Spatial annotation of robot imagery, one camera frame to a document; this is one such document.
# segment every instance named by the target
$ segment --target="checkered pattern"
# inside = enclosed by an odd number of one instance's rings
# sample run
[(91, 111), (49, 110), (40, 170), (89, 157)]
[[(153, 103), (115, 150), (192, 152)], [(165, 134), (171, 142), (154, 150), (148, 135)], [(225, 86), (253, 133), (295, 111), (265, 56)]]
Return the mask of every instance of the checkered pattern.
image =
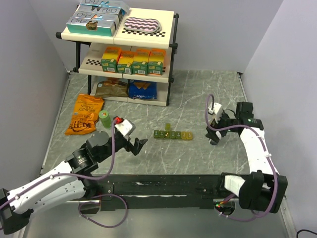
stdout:
[(144, 33), (144, 32), (139, 32), (139, 31), (132, 31), (132, 30), (127, 30), (124, 29), (122, 33), (127, 33), (127, 34), (133, 34), (133, 35), (140, 35), (140, 36), (157, 36), (157, 37), (165, 37), (166, 32), (153, 32), (153, 33)]
[(94, 59), (87, 59), (86, 64), (101, 66), (100, 60), (94, 60)]

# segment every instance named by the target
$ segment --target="wire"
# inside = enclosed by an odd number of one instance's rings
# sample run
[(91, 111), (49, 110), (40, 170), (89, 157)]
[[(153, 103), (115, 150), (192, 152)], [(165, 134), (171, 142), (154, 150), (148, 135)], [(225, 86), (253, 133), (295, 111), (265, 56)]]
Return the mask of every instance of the wire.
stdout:
[(124, 220), (127, 218), (127, 216), (128, 216), (128, 206), (127, 206), (127, 204), (126, 204), (126, 202), (123, 200), (123, 198), (122, 197), (120, 197), (120, 196), (118, 196), (118, 195), (115, 195), (115, 194), (103, 194), (103, 195), (98, 195), (98, 196), (95, 196), (95, 197), (92, 197), (92, 199), (93, 198), (101, 198), (101, 197), (105, 197), (105, 196), (110, 196), (110, 197), (116, 197), (116, 198), (119, 198), (122, 202), (123, 202), (123, 204), (124, 204), (124, 206), (125, 206), (125, 213), (124, 213), (124, 216), (123, 216), (123, 218), (122, 218), (122, 220), (118, 223), (118, 224), (116, 224), (116, 225), (114, 225), (114, 226), (106, 226), (106, 225), (103, 225), (103, 224), (101, 224), (101, 223), (99, 223), (99, 222), (96, 222), (95, 220), (93, 220), (93, 219), (91, 219), (91, 218), (89, 218), (89, 217), (87, 217), (87, 216), (85, 216), (84, 214), (82, 214), (81, 213), (81, 211), (80, 211), (80, 209), (81, 209), (81, 207), (83, 206), (83, 205), (85, 205), (85, 204), (98, 204), (97, 202), (85, 202), (85, 203), (82, 203), (82, 204), (80, 204), (79, 206), (78, 206), (78, 212), (79, 212), (79, 214), (83, 217), (83, 218), (85, 218), (85, 219), (87, 219), (88, 221), (90, 221), (90, 222), (92, 222), (92, 223), (95, 223), (96, 225), (98, 225), (98, 226), (101, 226), (101, 227), (103, 227), (103, 228), (115, 228), (115, 227), (118, 227), (118, 226), (120, 226), (123, 222), (124, 222)]
[[(90, 177), (90, 176), (77, 175), (77, 174), (71, 174), (71, 173), (55, 174), (55, 175), (46, 177), (46, 178), (44, 178), (44, 179), (42, 179), (42, 180), (36, 182), (35, 184), (29, 186), (27, 189), (23, 190), (22, 192), (16, 194), (13, 198), (9, 199), (7, 202), (5, 202), (3, 205), (1, 205), (1, 206), (0, 206), (0, 210), (2, 210), (6, 205), (10, 204), (11, 202), (13, 202), (14, 200), (16, 200), (17, 198), (19, 198), (21, 195), (23, 195), (23, 194), (25, 194), (26, 192), (28, 192), (28, 191), (34, 189), (36, 186), (42, 184), (43, 182), (45, 182), (45, 181), (51, 179), (51, 177), (54, 178), (54, 177), (58, 177), (58, 176), (74, 176), (74, 177), (81, 178), (81, 179), (89, 179), (89, 180), (95, 180), (95, 181), (99, 181), (99, 180), (105, 179), (105, 178), (111, 173), (111, 171), (112, 171), (112, 169), (113, 169), (113, 166), (114, 166), (114, 155), (115, 155), (114, 124), (115, 124), (115, 123), (116, 123), (116, 120), (113, 120), (113, 122), (112, 122), (112, 124), (111, 124), (111, 133), (112, 133), (112, 135), (111, 135), (111, 143), (112, 143), (112, 148), (111, 148), (111, 149), (112, 149), (111, 164), (110, 164), (110, 168), (109, 168), (108, 172), (107, 172), (105, 175), (100, 176), (100, 177)], [(127, 204), (126, 204), (126, 202), (123, 200), (123, 198), (121, 198), (121, 200), (122, 200), (123, 203), (124, 203), (125, 210), (126, 210), (126, 214), (127, 214)]]
[(297, 231), (297, 233), (296, 233), (296, 238), (299, 237), (298, 235), (299, 235), (300, 232), (309, 232), (309, 233), (312, 233), (312, 234), (314, 234), (314, 235), (317, 236), (317, 233), (316, 233), (316, 232), (312, 232), (312, 231), (306, 230), (306, 229), (301, 229), (301, 230)]
[[(233, 129), (233, 128), (238, 128), (238, 127), (242, 127), (242, 128), (246, 128), (246, 129), (249, 129), (251, 130), (257, 137), (258, 139), (260, 140), (260, 143), (263, 147), (263, 150), (264, 152), (267, 152), (267, 148), (262, 140), (262, 138), (260, 137), (260, 135), (253, 129), (251, 128), (250, 126), (248, 125), (231, 125), (231, 126), (227, 126), (227, 127), (224, 127), (224, 128), (220, 128), (220, 129), (216, 129), (216, 128), (213, 128), (212, 126), (210, 126), (209, 124), (209, 121), (208, 121), (208, 105), (209, 105), (209, 100), (210, 100), (210, 97), (212, 97), (212, 104), (214, 104), (214, 96), (213, 94), (209, 94), (207, 99), (206, 99), (206, 105), (205, 105), (205, 121), (206, 121), (206, 124), (208, 126), (208, 128), (210, 130), (213, 130), (213, 131), (222, 131), (222, 130), (230, 130), (230, 129)], [(275, 199), (276, 199), (276, 194), (277, 194), (277, 173), (275, 171), (275, 168), (274, 168), (274, 165), (271, 161), (271, 157), (270, 156), (267, 156), (267, 161), (268, 161), (268, 164), (269, 166), (271, 167), (272, 169), (272, 172), (273, 172), (273, 178), (274, 178), (274, 189), (273, 189), (273, 194), (272, 194), (272, 198), (271, 198), (271, 201), (270, 203), (268, 204), (268, 207), (267, 209), (262, 213), (262, 214), (255, 214), (253, 213), (253, 217), (252, 218), (249, 218), (249, 219), (239, 219), (239, 218), (233, 218), (233, 217), (228, 217), (229, 219), (231, 220), (234, 220), (234, 221), (239, 221), (239, 222), (250, 222), (250, 221), (253, 221), (255, 220), (256, 218), (262, 218), (262, 217), (265, 217), (269, 212), (270, 210), (272, 209), (273, 207), (273, 204), (275, 202)], [(235, 195), (232, 194), (228, 197), (225, 198), (225, 201), (229, 201), (231, 198), (233, 198)]]
[(231, 112), (233, 112), (234, 116), (236, 116), (236, 113), (235, 113), (235, 111), (234, 111), (234, 110), (231, 110), (231, 109), (226, 109), (225, 111), (231, 111)]

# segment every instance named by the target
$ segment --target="teal tin box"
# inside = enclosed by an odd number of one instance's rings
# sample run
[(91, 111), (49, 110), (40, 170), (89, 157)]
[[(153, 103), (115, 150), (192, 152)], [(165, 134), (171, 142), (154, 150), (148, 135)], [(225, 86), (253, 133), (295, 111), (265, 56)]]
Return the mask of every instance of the teal tin box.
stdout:
[(83, 12), (77, 11), (72, 16), (73, 18), (83, 18), (83, 19), (91, 19), (91, 20), (103, 20), (103, 21), (112, 21), (114, 23), (115, 28), (119, 27), (119, 17), (114, 14), (102, 14), (102, 13), (92, 13), (92, 12)]
[(115, 33), (115, 25), (112, 21), (70, 18), (67, 22), (67, 28), (72, 33), (113, 36)]
[(122, 9), (115, 8), (115, 7), (96, 7), (96, 6), (80, 5), (77, 11), (102, 13), (102, 14), (113, 14), (113, 15), (117, 15), (120, 21), (121, 21), (122, 16), (123, 16)]
[(97, 7), (114, 7), (114, 8), (120, 8), (123, 11), (123, 14), (129, 13), (130, 7), (122, 2), (117, 0), (82, 0), (80, 3), (81, 5), (87, 5), (87, 6), (97, 6)]

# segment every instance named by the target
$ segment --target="green cylinder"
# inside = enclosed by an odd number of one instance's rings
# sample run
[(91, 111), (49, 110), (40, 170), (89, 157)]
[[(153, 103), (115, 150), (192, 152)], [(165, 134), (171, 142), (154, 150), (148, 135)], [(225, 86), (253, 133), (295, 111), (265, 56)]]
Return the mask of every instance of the green cylinder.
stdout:
[(109, 116), (109, 113), (105, 110), (102, 110), (99, 112), (99, 118), (101, 120), (101, 123), (104, 125), (105, 128), (111, 127), (111, 119)]

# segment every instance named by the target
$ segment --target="blue chip bag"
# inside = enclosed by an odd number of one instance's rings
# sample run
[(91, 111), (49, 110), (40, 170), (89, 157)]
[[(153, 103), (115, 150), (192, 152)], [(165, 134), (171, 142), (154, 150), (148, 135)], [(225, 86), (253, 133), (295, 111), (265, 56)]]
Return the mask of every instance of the blue chip bag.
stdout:
[(129, 98), (156, 99), (157, 83), (131, 80), (129, 84)]

